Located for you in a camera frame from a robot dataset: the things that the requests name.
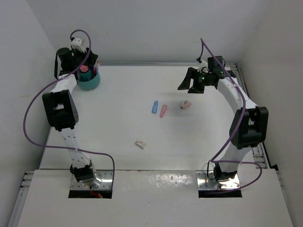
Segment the pink capped clear tube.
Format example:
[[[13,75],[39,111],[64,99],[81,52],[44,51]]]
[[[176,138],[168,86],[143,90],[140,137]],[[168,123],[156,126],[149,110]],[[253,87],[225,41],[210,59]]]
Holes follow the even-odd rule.
[[[88,66],[82,65],[80,67],[80,75],[82,76],[90,76],[91,72]]]

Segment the pink correction tape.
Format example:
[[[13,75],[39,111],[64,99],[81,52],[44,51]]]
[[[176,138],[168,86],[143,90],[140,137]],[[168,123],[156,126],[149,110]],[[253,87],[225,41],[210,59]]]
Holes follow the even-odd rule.
[[[163,105],[162,108],[161,108],[161,111],[160,111],[160,118],[163,118],[165,113],[166,113],[166,110],[167,110],[167,105]]]

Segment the blue correction tape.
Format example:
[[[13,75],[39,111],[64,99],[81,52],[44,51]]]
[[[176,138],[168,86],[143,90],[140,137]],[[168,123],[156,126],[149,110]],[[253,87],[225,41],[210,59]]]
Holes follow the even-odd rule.
[[[156,114],[157,113],[157,110],[158,110],[158,101],[154,101],[154,104],[153,104],[153,107],[152,107],[152,113],[153,114]]]

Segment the white eraser with sleeve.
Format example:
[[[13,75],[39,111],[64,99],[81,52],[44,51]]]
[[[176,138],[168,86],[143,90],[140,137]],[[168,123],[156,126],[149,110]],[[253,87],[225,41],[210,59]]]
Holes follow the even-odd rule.
[[[135,145],[137,145],[141,149],[144,149],[147,146],[147,143],[145,143],[143,140],[137,139],[135,141]]]

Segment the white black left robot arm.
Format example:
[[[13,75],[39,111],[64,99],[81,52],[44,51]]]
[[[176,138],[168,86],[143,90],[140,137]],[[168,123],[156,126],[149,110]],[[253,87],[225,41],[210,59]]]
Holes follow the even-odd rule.
[[[80,151],[78,145],[76,124],[79,121],[79,114],[71,93],[78,84],[77,67],[82,63],[90,67],[94,59],[89,48],[84,51],[67,47],[57,50],[54,76],[59,81],[50,92],[42,95],[48,123],[60,133],[71,156],[70,172],[77,182],[86,185],[93,184],[96,171],[91,158]]]

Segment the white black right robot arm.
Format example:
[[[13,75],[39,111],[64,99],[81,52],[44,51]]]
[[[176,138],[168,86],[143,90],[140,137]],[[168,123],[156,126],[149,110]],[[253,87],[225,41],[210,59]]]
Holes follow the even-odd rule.
[[[229,130],[229,138],[210,161],[215,164],[213,179],[226,181],[238,172],[238,166],[252,148],[266,138],[269,111],[253,102],[240,87],[236,75],[223,66],[222,56],[210,57],[202,61],[197,69],[189,67],[178,90],[189,94],[202,94],[205,87],[219,91],[230,105],[234,118]]]

